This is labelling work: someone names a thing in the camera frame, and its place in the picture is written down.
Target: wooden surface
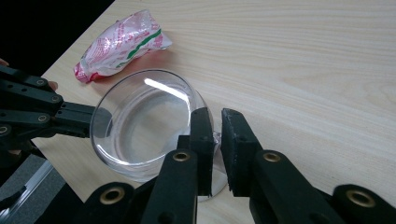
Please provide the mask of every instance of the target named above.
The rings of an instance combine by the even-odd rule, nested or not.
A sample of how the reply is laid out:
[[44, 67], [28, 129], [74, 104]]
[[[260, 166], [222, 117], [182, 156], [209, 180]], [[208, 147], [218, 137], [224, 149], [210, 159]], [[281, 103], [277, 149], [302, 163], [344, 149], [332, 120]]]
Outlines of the wooden surface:
[[[108, 26], [149, 9], [173, 45], [91, 84], [73, 67]], [[356, 184], [396, 206], [396, 4], [393, 1], [116, 1], [44, 75], [68, 102], [96, 105], [126, 75], [164, 68], [206, 100], [242, 112], [264, 148], [284, 153], [318, 189]], [[111, 181], [89, 139], [35, 143], [82, 200]], [[224, 189], [198, 223], [252, 223]]]

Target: glass bowl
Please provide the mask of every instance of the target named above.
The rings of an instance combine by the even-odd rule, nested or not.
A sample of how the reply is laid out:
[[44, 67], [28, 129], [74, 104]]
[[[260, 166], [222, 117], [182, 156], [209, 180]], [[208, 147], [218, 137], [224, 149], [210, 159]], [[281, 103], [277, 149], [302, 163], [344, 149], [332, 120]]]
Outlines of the glass bowl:
[[129, 75], [95, 108], [91, 141], [111, 169], [146, 182], [161, 169], [166, 153], [190, 134], [190, 116], [205, 107], [201, 95], [178, 75], [160, 69]]

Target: plastic bag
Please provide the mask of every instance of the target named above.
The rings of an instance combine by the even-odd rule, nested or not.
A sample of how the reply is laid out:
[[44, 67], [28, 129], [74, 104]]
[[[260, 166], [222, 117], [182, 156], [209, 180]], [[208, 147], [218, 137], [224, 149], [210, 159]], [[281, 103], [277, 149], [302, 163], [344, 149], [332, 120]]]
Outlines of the plastic bag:
[[104, 30], [85, 51], [74, 73], [84, 83], [109, 77], [133, 59], [171, 44], [149, 11], [138, 11]]

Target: green stripe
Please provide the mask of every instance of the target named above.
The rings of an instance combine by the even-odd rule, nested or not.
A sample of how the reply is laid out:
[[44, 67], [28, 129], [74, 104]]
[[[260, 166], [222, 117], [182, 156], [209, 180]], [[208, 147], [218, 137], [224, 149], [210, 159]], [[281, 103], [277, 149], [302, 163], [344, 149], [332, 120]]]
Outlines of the green stripe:
[[160, 34], [161, 34], [161, 29], [159, 29], [159, 30], [157, 31], [157, 33], [155, 33], [155, 34], [153, 34], [153, 35], [147, 37], [146, 39], [144, 39], [144, 40], [142, 41], [142, 43], [140, 43], [139, 45], [137, 45], [136, 49], [132, 50], [132, 51], [128, 54], [127, 59], [130, 59], [130, 58], [134, 57], [134, 55], [137, 53], [138, 50], [140, 50], [140, 48], [141, 48], [142, 46], [146, 45], [151, 39], [153, 39], [153, 38], [159, 36]]

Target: brass screw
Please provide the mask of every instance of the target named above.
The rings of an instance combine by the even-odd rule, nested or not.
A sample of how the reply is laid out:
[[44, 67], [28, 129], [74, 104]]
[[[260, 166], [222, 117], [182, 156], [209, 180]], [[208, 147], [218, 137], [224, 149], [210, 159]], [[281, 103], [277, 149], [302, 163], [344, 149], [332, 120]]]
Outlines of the brass screw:
[[119, 202], [125, 196], [125, 190], [121, 187], [114, 187], [105, 190], [100, 195], [100, 202], [102, 204], [113, 204]]
[[273, 152], [267, 152], [263, 155], [264, 159], [267, 161], [271, 161], [271, 162], [278, 162], [280, 161], [280, 157], [273, 153]]
[[178, 152], [173, 156], [175, 161], [187, 161], [190, 158], [190, 155], [185, 152]]
[[375, 206], [375, 200], [373, 197], [364, 191], [350, 189], [346, 192], [346, 196], [350, 201], [362, 207], [370, 208]]

